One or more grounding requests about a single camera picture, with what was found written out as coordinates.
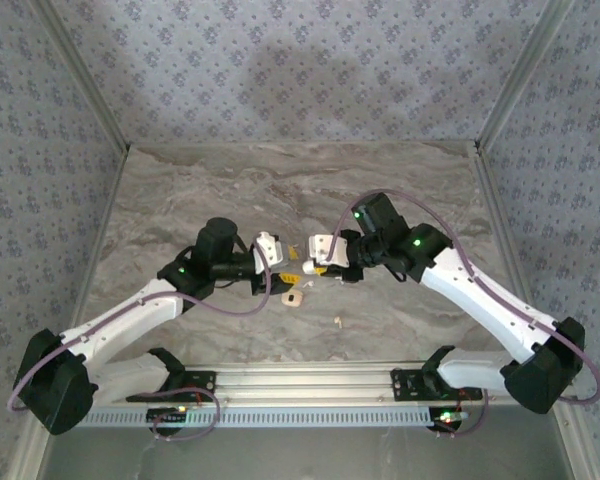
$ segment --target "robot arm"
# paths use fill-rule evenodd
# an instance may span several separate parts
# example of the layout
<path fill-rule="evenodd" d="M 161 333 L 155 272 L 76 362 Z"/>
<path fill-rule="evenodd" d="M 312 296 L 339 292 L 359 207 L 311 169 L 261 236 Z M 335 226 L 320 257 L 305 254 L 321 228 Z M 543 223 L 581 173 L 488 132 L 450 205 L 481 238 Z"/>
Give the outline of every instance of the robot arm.
<path fill-rule="evenodd" d="M 522 300 L 473 265 L 469 275 L 457 249 L 428 224 L 410 228 L 384 194 L 367 198 L 353 215 L 363 234 L 343 230 L 309 239 L 306 273 L 337 276 L 344 282 L 363 279 L 363 269 L 383 265 L 399 282 L 407 276 L 454 302 L 505 348 L 504 352 L 464 352 L 442 347 L 423 367 L 432 390 L 476 387 L 506 390 L 521 405 L 546 413 L 582 368 L 582 360 L 551 336 L 555 331 L 581 349 L 584 329 L 574 319 L 559 322 Z M 485 284 L 494 295 L 478 285 Z M 530 316 L 529 322 L 506 305 Z"/>
<path fill-rule="evenodd" d="M 283 266 L 288 250 L 275 237 L 261 232 L 255 241 L 269 269 Z M 241 252 L 234 252 L 238 245 Z M 200 230 L 196 244 L 182 251 L 136 294 L 87 323 L 54 335 L 45 329 L 32 337 L 15 384 L 39 365 L 18 393 L 19 398 L 52 434 L 75 426 L 91 406 L 130 395 L 178 388 L 184 367 L 168 352 L 155 349 L 137 359 L 107 363 L 116 353 L 153 328 L 193 307 L 182 295 L 204 300 L 215 282 L 246 280 L 252 294 L 265 291 L 260 254 L 247 251 L 230 220 L 214 218 Z M 279 275 L 270 277 L 270 294 L 291 285 Z M 51 352 L 61 351 L 50 361 Z"/>

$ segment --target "wall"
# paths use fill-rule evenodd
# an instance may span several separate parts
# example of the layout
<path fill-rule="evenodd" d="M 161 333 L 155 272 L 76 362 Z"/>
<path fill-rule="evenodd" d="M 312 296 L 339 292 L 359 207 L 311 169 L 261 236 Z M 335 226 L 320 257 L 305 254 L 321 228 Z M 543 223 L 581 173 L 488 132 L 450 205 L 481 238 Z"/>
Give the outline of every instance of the wall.
<path fill-rule="evenodd" d="M 600 0 L 576 2 L 489 157 L 535 301 L 581 320 L 600 366 Z"/>
<path fill-rule="evenodd" d="M 67 325 L 119 159 L 28 4 L 0 1 L 0 478 L 22 351 Z"/>
<path fill-rule="evenodd" d="M 529 0 L 54 0 L 131 143 L 472 139 Z"/>

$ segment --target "patterned wallpaper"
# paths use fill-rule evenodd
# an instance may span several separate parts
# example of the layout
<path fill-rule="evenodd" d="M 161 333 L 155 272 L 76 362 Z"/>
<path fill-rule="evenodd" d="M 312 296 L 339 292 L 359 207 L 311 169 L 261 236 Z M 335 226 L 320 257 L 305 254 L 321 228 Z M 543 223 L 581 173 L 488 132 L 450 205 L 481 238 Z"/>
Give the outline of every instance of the patterned wallpaper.
<path fill-rule="evenodd" d="M 119 158 L 27 3 L 0 0 L 0 478 L 22 351 L 68 324 Z"/>
<path fill-rule="evenodd" d="M 53 2 L 136 144 L 476 138 L 544 5 Z"/>
<path fill-rule="evenodd" d="M 600 366 L 600 0 L 576 2 L 489 157 L 536 302 L 581 320 Z"/>

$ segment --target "marble surface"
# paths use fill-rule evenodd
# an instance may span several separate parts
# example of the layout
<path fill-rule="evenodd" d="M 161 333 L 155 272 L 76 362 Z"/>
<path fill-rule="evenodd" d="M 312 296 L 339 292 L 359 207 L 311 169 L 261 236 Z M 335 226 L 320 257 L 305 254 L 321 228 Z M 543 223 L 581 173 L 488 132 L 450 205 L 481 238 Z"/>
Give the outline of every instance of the marble surface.
<path fill-rule="evenodd" d="M 277 233 L 297 244 L 304 258 L 309 235 L 331 231 L 354 195 L 380 187 L 403 189 L 429 203 L 457 230 L 473 261 L 506 285 L 473 158 L 468 142 L 132 148 L 82 321 L 154 278 L 195 242 L 211 217 L 234 220 L 247 242 L 260 230 Z M 432 222 L 415 206 L 401 200 L 395 205 L 411 225 Z M 155 346 L 185 364 L 419 360 L 450 343 L 498 347 L 450 301 L 414 282 L 400 284 L 382 268 L 368 270 L 356 285 L 312 279 L 315 285 L 303 289 L 300 308 L 272 297 L 257 316 L 236 319 L 195 307 L 117 358 Z M 260 298 L 251 297 L 243 283 L 217 290 L 208 300 L 243 311 Z"/>

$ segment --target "gray marble table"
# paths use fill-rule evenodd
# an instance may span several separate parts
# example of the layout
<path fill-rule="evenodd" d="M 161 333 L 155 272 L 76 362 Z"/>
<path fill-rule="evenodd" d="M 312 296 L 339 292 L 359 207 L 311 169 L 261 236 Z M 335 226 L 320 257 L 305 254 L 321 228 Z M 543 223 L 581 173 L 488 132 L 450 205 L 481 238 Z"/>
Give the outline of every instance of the gray marble table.
<path fill-rule="evenodd" d="M 245 241 L 260 230 L 277 233 L 304 255 L 309 235 L 330 232 L 348 201 L 380 187 L 428 202 L 457 229 L 473 261 L 506 285 L 476 186 L 473 152 L 468 142 L 132 148 L 82 321 L 154 278 L 195 242 L 211 217 L 234 220 Z M 434 223 L 415 206 L 401 200 L 395 205 L 412 225 Z M 243 319 L 195 307 L 118 358 L 155 346 L 185 364 L 421 360 L 443 344 L 497 348 L 486 330 L 447 299 L 413 282 L 400 284 L 384 269 L 369 270 L 356 285 L 318 279 L 303 292 L 300 308 L 272 297 L 259 315 Z M 260 299 L 250 296 L 245 283 L 208 300 L 239 311 Z"/>

